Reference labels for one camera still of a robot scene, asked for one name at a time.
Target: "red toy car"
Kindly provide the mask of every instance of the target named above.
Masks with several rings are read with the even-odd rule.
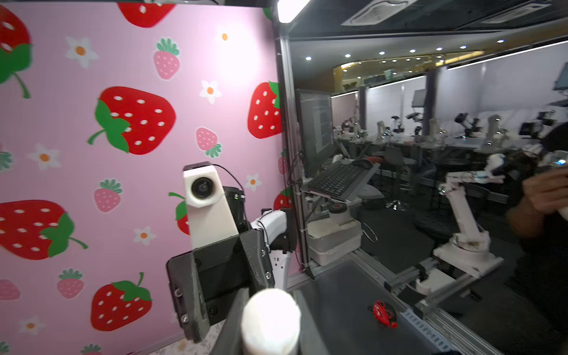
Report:
[[[398,327],[398,323],[396,322],[396,313],[389,304],[377,301],[373,306],[373,314],[382,324],[393,329]]]

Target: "cable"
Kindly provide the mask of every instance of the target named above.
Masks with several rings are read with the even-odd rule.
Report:
[[[230,172],[229,170],[227,170],[224,166],[221,166],[221,165],[219,165],[219,164],[212,164],[212,165],[213,165],[213,166],[218,166],[218,167],[220,167],[221,169],[225,170],[227,173],[229,173],[229,175],[230,175],[233,179],[235,179],[235,181],[239,184],[239,187],[241,188],[241,191],[243,192],[243,196],[244,196],[244,198],[245,198],[245,203],[246,203],[246,202],[247,202],[247,196],[245,195],[245,189],[243,189],[243,186],[241,185],[241,183],[239,182],[239,180],[237,180],[237,178],[236,178],[233,174],[231,174],[231,172]],[[247,211],[246,211],[246,208],[244,208],[244,203],[243,203],[243,217],[245,218],[245,222],[246,222],[247,225],[248,225]]]

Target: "computer monitor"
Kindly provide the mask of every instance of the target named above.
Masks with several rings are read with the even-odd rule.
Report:
[[[568,90],[568,62],[564,63],[564,68],[560,72],[558,80],[554,83],[554,91]]]
[[[412,99],[412,107],[424,107],[425,99],[426,99],[426,89],[415,90],[414,97]]]
[[[296,111],[304,149],[304,171],[315,177],[336,150],[333,141],[331,93],[296,90]]]

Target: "pink strawberry wallpaper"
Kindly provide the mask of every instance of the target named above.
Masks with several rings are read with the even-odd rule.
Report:
[[[250,220],[289,206],[277,81],[262,9],[0,5],[0,353],[179,337],[165,263],[191,250],[182,168],[229,169]]]

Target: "hand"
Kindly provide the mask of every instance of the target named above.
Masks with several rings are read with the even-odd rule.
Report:
[[[552,169],[523,181],[525,201],[542,214],[568,206],[568,168]]]

